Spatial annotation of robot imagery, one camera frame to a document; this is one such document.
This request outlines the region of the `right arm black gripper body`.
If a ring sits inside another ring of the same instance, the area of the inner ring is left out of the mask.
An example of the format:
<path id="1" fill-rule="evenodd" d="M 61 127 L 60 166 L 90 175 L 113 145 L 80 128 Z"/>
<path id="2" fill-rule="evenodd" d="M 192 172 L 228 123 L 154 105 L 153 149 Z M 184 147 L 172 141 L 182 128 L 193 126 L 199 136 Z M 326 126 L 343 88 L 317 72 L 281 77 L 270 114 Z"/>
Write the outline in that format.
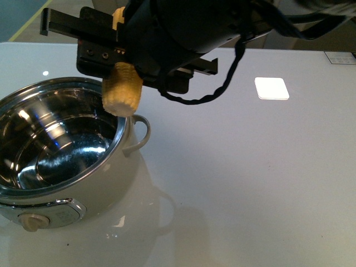
<path id="1" fill-rule="evenodd" d="M 143 79 L 144 85 L 165 92 L 187 93 L 195 72 L 217 74 L 217 60 L 207 61 L 200 54 L 186 51 L 175 42 L 159 47 L 149 55 L 139 44 L 138 35 L 128 40 L 124 23 L 90 7 L 83 7 L 80 16 L 45 8 L 41 14 L 40 33 L 59 33 L 78 40 L 76 67 L 84 75 L 108 78 L 119 62 L 130 63 Z"/>

